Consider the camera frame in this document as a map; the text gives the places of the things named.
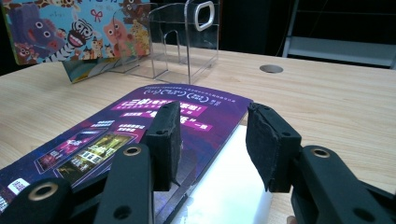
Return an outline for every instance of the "colorful illustrated box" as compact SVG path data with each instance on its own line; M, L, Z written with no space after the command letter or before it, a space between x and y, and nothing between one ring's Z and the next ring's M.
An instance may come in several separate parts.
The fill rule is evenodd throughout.
M136 5L148 2L3 0L2 10L17 64L64 62L74 83L149 54L149 7Z

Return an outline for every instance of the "screw hole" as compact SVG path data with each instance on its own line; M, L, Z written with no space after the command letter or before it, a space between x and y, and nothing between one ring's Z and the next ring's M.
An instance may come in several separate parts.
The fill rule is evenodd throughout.
M132 214L132 210L129 206L120 206L114 211L114 218L123 220Z
M375 221L375 217L367 212L366 210L362 209L362 208L355 208L353 209L353 212L355 213L355 215L365 221L368 222L374 222Z
M135 156L142 151L140 147L128 147L126 148L123 153L125 156Z
M329 158L330 157L330 153L324 149L321 149L321 148L313 148L311 150L311 152L317 157L321 157L321 158Z
M35 187L29 193L28 198L32 201L41 201L52 196L56 192L56 190L58 190L57 184L52 182L47 182Z

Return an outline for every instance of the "cartoon character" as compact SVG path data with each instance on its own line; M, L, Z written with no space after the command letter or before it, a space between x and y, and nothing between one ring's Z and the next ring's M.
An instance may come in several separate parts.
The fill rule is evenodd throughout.
M102 48L103 48L103 39L97 39L96 36L93 38L91 42L91 59L103 58Z
M82 54L82 60L89 60L91 58L91 50L85 47Z
M71 25L71 30L67 36L67 44L61 49L50 55L44 60L47 62L62 62L70 57L74 49L81 48L91 39L95 34L92 26L83 19L79 19L76 14L73 16L74 21Z
M45 57L64 45L64 40L55 35L55 27L50 20L39 18L36 5L23 5L9 11L10 30L14 43L26 43Z
M146 27L149 24L150 5L142 4L141 0L123 0L119 3L120 7L124 8L125 17L123 21L125 24L132 24L134 20L138 20Z
M20 64L26 64L28 62L29 57L31 57L31 48L33 47L32 45L28 44L21 44L21 43L15 43L15 50L17 53L17 59Z
M144 29L143 25L134 20L134 26L131 28L134 36L134 48L138 56L149 54L149 32Z
M122 21L114 19L103 28L108 41L114 46L114 55L116 57L130 56L133 54L133 36L128 34Z
M47 6L72 7L75 11L81 11L81 8L75 4L74 0L37 0L27 3L12 3L12 0L7 0L4 3L4 9L6 13L8 13L11 9L23 7L25 5L36 5L38 8L43 8Z

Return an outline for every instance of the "white handle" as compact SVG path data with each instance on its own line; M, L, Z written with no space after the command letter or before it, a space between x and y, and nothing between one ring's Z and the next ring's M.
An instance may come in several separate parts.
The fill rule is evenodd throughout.
M199 25L198 15L199 15L199 12L201 11L201 9L204 7L209 7L209 9L210 9L209 21L205 24ZM198 31L203 31L204 29L211 26L213 24L214 19L215 19L215 6L213 5L213 2L208 1L208 2L202 3L202 4L198 5L198 7L195 9L195 27L197 28Z

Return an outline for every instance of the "purple brochure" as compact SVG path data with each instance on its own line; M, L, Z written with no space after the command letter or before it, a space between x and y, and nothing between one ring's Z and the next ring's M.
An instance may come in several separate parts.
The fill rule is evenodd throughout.
M63 177L75 187L107 171L114 152L138 143L158 109L173 101L180 101L181 110L180 186L154 192L156 222L169 222L245 116L250 99L184 84L136 89L2 169L0 214L19 192L39 179Z

